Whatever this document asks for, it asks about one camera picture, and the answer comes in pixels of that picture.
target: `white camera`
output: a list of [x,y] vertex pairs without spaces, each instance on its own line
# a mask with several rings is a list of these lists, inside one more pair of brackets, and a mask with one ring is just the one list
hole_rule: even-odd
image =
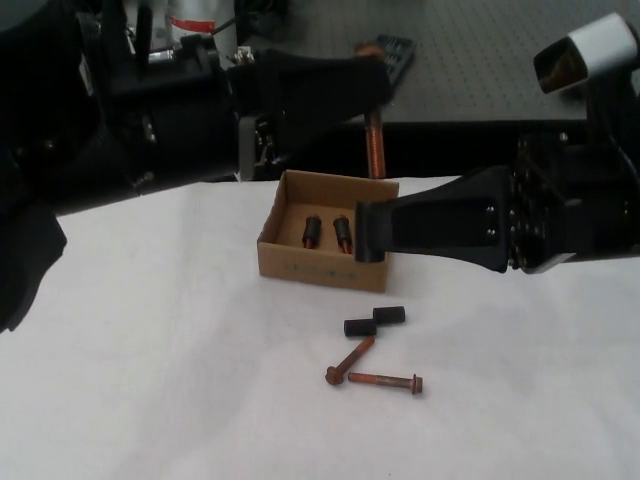
[[544,93],[638,63],[638,39],[617,13],[571,32],[533,60]]

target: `black rubber spacer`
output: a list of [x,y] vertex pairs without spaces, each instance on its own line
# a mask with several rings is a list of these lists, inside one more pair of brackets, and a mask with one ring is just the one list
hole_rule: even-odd
[[304,229],[304,235],[302,235],[302,243],[305,243],[307,239],[309,239],[313,246],[316,247],[320,241],[321,229],[322,220],[318,215],[307,217],[307,226]]
[[333,221],[333,227],[336,229],[336,238],[338,239],[338,245],[341,245],[344,240],[351,242],[351,229],[349,228],[349,219],[344,216],[339,216]]
[[378,326],[373,319],[344,321],[344,334],[347,337],[371,337],[376,333],[378,333]]
[[384,307],[373,309],[373,321],[376,325],[391,325],[404,323],[404,307]]

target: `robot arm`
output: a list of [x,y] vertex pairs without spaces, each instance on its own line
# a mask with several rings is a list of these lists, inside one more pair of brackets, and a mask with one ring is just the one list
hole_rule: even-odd
[[310,138],[391,97],[374,59],[269,50],[224,70],[212,36],[151,52],[147,6],[130,43],[121,2],[104,0],[99,16],[84,5],[0,7],[0,332],[17,327],[62,255],[56,216],[239,171],[251,177],[255,152],[242,150],[256,143],[256,118],[272,138]]
[[638,53],[635,31],[617,14],[545,49],[534,61],[544,92],[586,82],[587,143],[526,135],[513,165],[360,204],[356,258],[376,262],[393,251],[539,273],[565,261],[638,256]]

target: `rusty bolt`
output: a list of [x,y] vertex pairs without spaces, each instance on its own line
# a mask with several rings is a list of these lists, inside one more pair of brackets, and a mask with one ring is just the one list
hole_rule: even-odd
[[325,379],[329,385],[340,385],[344,381],[344,374],[353,366],[358,359],[365,354],[371,345],[376,341],[375,337],[367,337],[355,348],[353,352],[345,358],[337,367],[327,368]]
[[[385,53],[376,44],[358,45],[356,56],[375,57],[384,61]],[[382,115],[380,108],[365,114],[364,128],[367,137],[367,159],[369,161],[369,178],[382,179],[387,176],[386,162],[384,158],[384,137],[382,133]]]
[[417,377],[416,375],[414,375],[413,378],[398,378],[351,372],[349,374],[349,381],[353,383],[381,385],[383,387],[405,388],[407,390],[411,390],[413,395],[422,392],[422,377]]

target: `small cardboard box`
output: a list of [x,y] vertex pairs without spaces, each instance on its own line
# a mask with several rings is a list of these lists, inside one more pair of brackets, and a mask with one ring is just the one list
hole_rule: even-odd
[[[289,170],[278,185],[269,218],[258,238],[258,263],[263,277],[316,285],[384,292],[389,255],[381,263],[357,263],[342,253],[333,221],[349,219],[355,240],[354,215],[359,201],[385,201],[398,196],[395,182]],[[319,215],[322,232],[317,248],[302,246],[306,219]]]

